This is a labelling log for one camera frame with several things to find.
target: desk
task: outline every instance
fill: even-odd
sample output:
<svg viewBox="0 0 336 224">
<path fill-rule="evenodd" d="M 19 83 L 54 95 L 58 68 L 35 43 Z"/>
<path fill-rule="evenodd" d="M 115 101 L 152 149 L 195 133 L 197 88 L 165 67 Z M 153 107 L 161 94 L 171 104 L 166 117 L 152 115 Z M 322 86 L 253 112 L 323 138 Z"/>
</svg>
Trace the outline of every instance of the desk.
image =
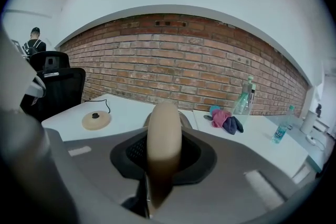
<svg viewBox="0 0 336 224">
<path fill-rule="evenodd" d="M 109 125 L 103 129 L 88 131 L 83 128 L 82 119 L 92 111 L 103 110 L 108 112 L 105 102 L 82 103 L 42 121 L 42 126 L 58 131 L 63 141 L 120 134 L 142 128 L 147 116 L 155 107 L 154 104 L 134 101 L 111 94 L 104 94 L 92 100 L 103 99 L 107 99 L 112 117 Z M 188 118 L 193 129 L 197 130 L 193 112 L 181 109 L 179 111 Z"/>
<path fill-rule="evenodd" d="M 269 120 L 271 120 L 275 125 L 279 125 L 281 118 L 283 116 L 266 116 Z M 307 152 L 309 157 L 307 158 L 307 162 L 311 165 L 311 167 L 317 172 L 320 173 L 323 169 L 323 165 L 330 157 L 331 151 L 329 148 L 333 147 L 327 147 L 328 143 L 328 137 L 323 135 L 323 133 L 317 131 L 316 129 L 312 128 L 310 135 L 314 137 L 315 139 L 318 139 L 323 143 L 323 145 L 326 147 L 325 151 L 321 151 L 317 146 L 322 147 L 319 142 L 317 142 L 317 146 L 313 146 L 310 144 L 306 139 L 306 134 L 304 134 L 302 131 L 300 131 L 300 128 L 303 124 L 303 120 L 292 117 L 293 123 L 292 123 L 292 130 L 288 130 L 287 134 L 291 136 L 297 143 L 299 143 Z"/>
<path fill-rule="evenodd" d="M 273 143 L 271 138 L 278 126 L 264 116 L 248 117 L 244 133 L 237 131 L 231 135 L 223 128 L 212 127 L 211 121 L 204 118 L 209 112 L 194 110 L 193 113 L 199 131 L 246 145 L 290 178 L 299 171 L 308 156 L 308 152 L 289 135 L 285 135 L 279 144 Z"/>
</svg>

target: black cable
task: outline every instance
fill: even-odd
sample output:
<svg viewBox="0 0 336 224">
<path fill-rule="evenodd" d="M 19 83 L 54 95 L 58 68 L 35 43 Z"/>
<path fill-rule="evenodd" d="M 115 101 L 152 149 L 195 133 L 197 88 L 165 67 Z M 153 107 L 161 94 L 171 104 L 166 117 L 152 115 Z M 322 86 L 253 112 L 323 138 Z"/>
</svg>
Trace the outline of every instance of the black cable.
<svg viewBox="0 0 336 224">
<path fill-rule="evenodd" d="M 105 104 L 106 104 L 107 108 L 109 109 L 109 114 L 110 114 L 111 110 L 110 110 L 110 107 L 107 105 L 107 99 L 103 99 L 103 100 L 88 100 L 88 101 L 85 101 L 85 102 L 101 102 L 101 101 L 105 101 Z"/>
</svg>

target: beige coaster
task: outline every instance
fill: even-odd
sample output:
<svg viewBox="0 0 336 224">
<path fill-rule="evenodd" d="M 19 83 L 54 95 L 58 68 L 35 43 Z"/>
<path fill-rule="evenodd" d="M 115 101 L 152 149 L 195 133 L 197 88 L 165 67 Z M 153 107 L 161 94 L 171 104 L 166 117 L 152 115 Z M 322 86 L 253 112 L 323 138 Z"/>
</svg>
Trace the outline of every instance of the beige coaster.
<svg viewBox="0 0 336 224">
<path fill-rule="evenodd" d="M 86 114 L 82 119 L 82 125 L 85 129 L 94 131 L 107 126 L 111 122 L 111 116 L 105 111 L 93 111 Z"/>
</svg>

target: chair backrest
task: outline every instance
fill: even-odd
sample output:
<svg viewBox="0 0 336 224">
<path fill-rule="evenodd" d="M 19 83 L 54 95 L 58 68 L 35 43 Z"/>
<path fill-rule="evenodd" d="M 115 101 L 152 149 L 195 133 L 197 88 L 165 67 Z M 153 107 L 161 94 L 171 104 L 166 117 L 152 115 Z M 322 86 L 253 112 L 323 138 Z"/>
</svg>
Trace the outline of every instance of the chair backrest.
<svg viewBox="0 0 336 224">
<path fill-rule="evenodd" d="M 69 68 L 69 56 L 60 51 L 41 51 L 30 57 L 30 65 L 38 71 L 51 72 L 60 68 Z"/>
<path fill-rule="evenodd" d="M 61 68 L 54 73 L 39 71 L 37 75 L 46 86 L 46 96 L 34 105 L 23 100 L 21 107 L 27 114 L 42 122 L 80 104 L 85 82 L 82 68 Z"/>
</svg>

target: person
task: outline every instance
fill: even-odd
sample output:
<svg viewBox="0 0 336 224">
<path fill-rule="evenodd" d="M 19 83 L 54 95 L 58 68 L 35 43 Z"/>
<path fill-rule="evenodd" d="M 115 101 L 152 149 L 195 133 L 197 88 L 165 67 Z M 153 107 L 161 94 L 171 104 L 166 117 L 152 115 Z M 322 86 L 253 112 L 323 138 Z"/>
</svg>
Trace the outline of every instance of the person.
<svg viewBox="0 0 336 224">
<path fill-rule="evenodd" d="M 46 44 L 39 39 L 40 29 L 34 27 L 30 33 L 30 40 L 24 43 L 23 50 L 27 55 L 33 55 L 37 52 L 46 51 Z"/>
</svg>

